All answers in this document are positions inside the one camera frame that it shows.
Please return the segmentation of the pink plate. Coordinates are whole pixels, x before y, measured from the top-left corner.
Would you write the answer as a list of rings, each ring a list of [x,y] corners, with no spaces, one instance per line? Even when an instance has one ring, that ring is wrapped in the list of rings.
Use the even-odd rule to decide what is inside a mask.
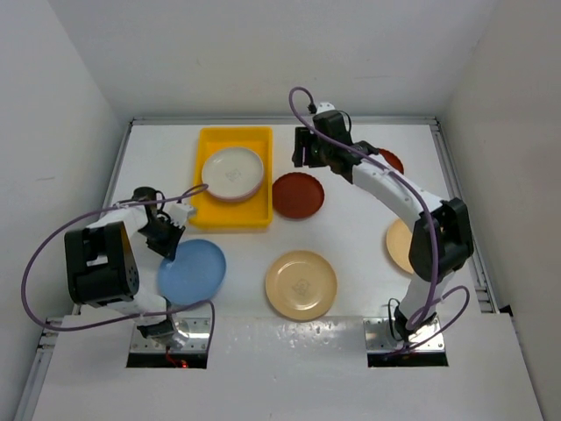
[[[262,175],[223,173],[208,179],[208,192],[223,202],[243,202],[253,197],[262,185]]]

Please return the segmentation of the blue plate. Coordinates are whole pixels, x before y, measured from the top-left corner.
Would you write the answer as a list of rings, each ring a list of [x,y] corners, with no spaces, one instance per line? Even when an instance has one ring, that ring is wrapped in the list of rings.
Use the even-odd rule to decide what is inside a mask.
[[[220,290],[226,273],[222,249],[206,239],[181,242],[174,260],[159,267],[159,293],[170,303],[187,306],[211,299]]]

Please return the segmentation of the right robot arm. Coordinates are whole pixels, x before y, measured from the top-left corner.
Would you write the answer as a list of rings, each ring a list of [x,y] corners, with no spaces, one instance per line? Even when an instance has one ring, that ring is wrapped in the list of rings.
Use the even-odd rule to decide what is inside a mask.
[[[327,167],[385,204],[412,233],[408,261],[413,274],[394,311],[394,328],[406,340],[437,313],[451,278],[473,253],[468,209],[415,185],[365,141],[353,142],[344,114],[318,111],[308,134],[297,133],[293,163]]]

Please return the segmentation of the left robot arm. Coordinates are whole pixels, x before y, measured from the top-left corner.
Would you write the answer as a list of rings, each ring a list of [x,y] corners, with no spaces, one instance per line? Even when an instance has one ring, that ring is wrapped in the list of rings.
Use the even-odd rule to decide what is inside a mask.
[[[131,238],[144,237],[149,250],[173,261],[196,209],[178,201],[164,210],[162,201],[158,190],[137,188],[95,223],[66,232],[64,246],[67,285],[75,303],[130,316],[144,338],[166,344],[176,333],[174,318],[167,313],[166,298],[141,286]]]

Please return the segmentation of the white plate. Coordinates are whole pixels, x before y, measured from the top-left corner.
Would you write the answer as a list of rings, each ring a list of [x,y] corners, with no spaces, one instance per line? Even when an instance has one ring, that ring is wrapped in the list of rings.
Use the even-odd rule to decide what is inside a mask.
[[[212,154],[202,166],[202,182],[208,185],[208,179],[223,173],[241,173],[244,175],[262,175],[265,168],[262,159],[245,147],[227,147]]]

